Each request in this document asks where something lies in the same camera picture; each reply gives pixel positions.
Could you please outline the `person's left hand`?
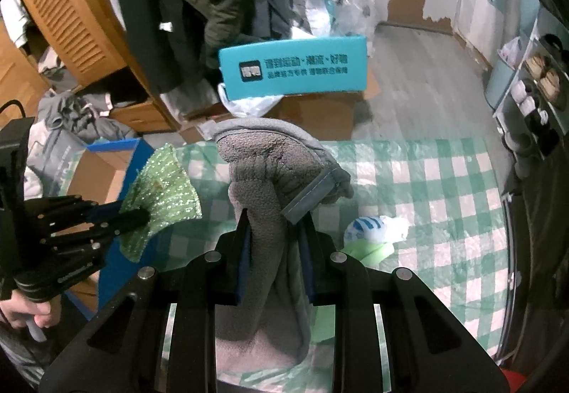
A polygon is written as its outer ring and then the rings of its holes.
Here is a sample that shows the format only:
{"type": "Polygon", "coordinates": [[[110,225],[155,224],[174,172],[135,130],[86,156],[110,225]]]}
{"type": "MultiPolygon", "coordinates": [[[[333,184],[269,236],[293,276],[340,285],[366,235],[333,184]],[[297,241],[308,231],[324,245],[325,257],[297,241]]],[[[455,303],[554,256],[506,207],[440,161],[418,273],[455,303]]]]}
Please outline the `person's left hand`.
{"type": "Polygon", "coordinates": [[[31,302],[19,291],[12,291],[9,300],[1,302],[1,315],[15,329],[23,329],[29,319],[41,328],[51,328],[61,321],[61,297],[55,297],[48,302],[31,302]]]}

